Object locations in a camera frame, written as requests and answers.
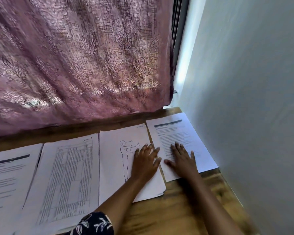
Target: sheet of paper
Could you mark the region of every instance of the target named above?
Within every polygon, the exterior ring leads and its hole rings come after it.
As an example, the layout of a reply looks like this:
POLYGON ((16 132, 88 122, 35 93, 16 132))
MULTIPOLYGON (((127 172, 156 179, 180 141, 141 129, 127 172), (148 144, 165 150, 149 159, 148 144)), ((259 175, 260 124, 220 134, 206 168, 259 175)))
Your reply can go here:
POLYGON ((98 134, 44 145, 19 234, 56 234, 98 207, 98 147, 98 134))
POLYGON ((42 146, 0 152, 0 234, 15 231, 13 221, 25 203, 42 146))
POLYGON ((162 158, 161 168, 166 181, 179 178, 179 176, 163 162, 164 159, 174 161, 170 146, 171 144, 174 145, 175 142, 183 144, 189 155, 191 154, 191 150, 194 151, 198 172, 218 168, 184 113, 147 120, 146 122, 154 146, 161 147, 162 149, 158 153, 158 156, 162 158))
MULTIPOLYGON (((131 176, 134 153, 150 144, 145 124, 127 128, 100 131, 99 204, 115 193, 131 176)), ((160 196, 165 191, 160 170, 145 185, 134 202, 160 196)))

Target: pink curtain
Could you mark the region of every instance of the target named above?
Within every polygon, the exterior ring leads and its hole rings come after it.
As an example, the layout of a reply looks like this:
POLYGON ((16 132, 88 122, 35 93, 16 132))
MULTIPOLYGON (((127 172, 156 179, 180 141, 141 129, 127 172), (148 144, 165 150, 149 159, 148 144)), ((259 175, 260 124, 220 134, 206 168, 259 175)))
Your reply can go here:
POLYGON ((0 0, 0 136, 155 111, 173 0, 0 0))

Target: forearm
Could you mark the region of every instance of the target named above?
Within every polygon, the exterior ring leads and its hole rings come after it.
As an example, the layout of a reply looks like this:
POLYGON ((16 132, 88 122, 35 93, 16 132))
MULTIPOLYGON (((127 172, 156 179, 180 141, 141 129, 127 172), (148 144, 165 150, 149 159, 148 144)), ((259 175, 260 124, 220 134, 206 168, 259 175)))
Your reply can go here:
POLYGON ((103 212, 110 218, 114 234, 118 233, 126 211, 144 185, 145 183, 141 180, 129 178, 117 192, 95 210, 103 212))
POLYGON ((243 235, 199 174, 188 181, 198 200, 209 235, 243 235))

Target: body outline diagram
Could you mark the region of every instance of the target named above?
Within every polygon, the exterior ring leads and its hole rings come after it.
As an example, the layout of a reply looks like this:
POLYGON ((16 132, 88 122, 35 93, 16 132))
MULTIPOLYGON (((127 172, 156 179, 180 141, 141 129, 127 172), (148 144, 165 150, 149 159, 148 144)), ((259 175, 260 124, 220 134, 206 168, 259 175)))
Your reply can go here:
POLYGON ((128 152, 132 152, 131 148, 137 148, 140 146, 140 143, 133 144, 133 140, 125 142, 124 140, 120 141, 120 151, 122 154, 122 163, 123 163, 123 175, 125 182, 129 179, 129 157, 128 157, 128 152))

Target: dark patterned sleeve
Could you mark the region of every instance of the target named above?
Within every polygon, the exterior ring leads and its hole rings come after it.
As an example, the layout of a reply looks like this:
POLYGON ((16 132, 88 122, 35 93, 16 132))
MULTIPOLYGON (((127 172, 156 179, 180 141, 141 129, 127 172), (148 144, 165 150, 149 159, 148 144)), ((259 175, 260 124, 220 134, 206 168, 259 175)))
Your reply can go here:
POLYGON ((64 235, 114 235, 110 219, 102 212, 93 212, 79 222, 70 232, 64 235))

